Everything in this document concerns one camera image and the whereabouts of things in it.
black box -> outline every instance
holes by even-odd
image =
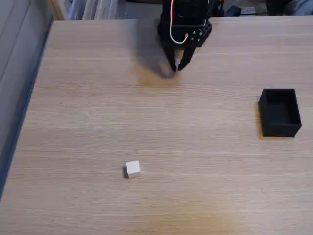
[[[294,89],[264,89],[259,106],[264,137],[294,137],[302,126]]]

small white block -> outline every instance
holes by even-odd
[[[135,178],[140,176],[139,161],[132,161],[126,163],[126,169],[129,178]]]

wooden table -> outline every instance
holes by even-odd
[[[55,22],[0,234],[311,235],[313,17],[212,23],[168,78],[153,21]],[[261,137],[263,88],[296,89],[295,139]]]

